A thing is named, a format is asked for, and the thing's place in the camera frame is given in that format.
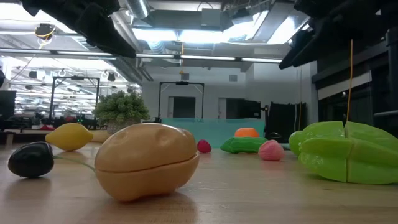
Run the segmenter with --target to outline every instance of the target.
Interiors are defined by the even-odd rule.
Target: toy lemon
[[[61,125],[45,136],[45,141],[65,151],[81,149],[92,139],[93,134],[77,123]]]

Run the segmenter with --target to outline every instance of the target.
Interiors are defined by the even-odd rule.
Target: doorway
[[[173,118],[195,118],[195,97],[173,97]]]

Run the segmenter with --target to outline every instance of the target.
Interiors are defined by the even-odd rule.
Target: desk
[[[93,164],[100,144],[54,154]],[[287,151],[282,162],[214,149],[191,181],[166,197],[118,203],[94,173],[56,160],[40,179],[8,171],[0,148],[1,223],[397,223],[398,185],[344,184],[311,174]]]

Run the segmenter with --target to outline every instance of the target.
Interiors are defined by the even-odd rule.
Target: toy fruit
[[[95,157],[95,172],[110,196],[132,201],[173,192],[188,182],[198,162],[191,133],[144,123],[124,128],[106,140]]]
[[[211,152],[211,145],[206,140],[200,140],[197,144],[198,151],[201,153],[209,153]]]
[[[235,137],[259,137],[259,133],[254,128],[239,128],[235,132]]]
[[[345,136],[313,133],[312,138],[301,143],[299,160],[327,179],[390,184],[398,182],[397,146],[398,139],[381,129],[347,122]]]
[[[344,126],[341,121],[318,122],[307,126],[303,131],[296,131],[289,137],[290,150],[300,155],[300,145],[305,140],[316,136],[343,137]]]
[[[52,170],[52,148],[46,142],[34,142],[15,150],[8,160],[8,169],[21,177],[40,177]]]
[[[262,137],[233,137],[227,140],[220,149],[230,153],[258,153],[260,146],[266,141],[267,139]]]
[[[83,125],[68,123],[45,136],[45,141],[65,151],[81,149],[93,139],[93,134]]]
[[[279,161],[285,156],[284,148],[277,141],[269,140],[260,146],[259,156],[265,161]]]

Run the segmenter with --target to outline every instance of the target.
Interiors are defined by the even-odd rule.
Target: door
[[[167,107],[167,118],[173,118],[174,109],[174,97],[169,97],[168,107]]]
[[[173,102],[173,118],[195,118],[195,97],[175,96]]]
[[[226,98],[218,99],[218,119],[226,119]]]

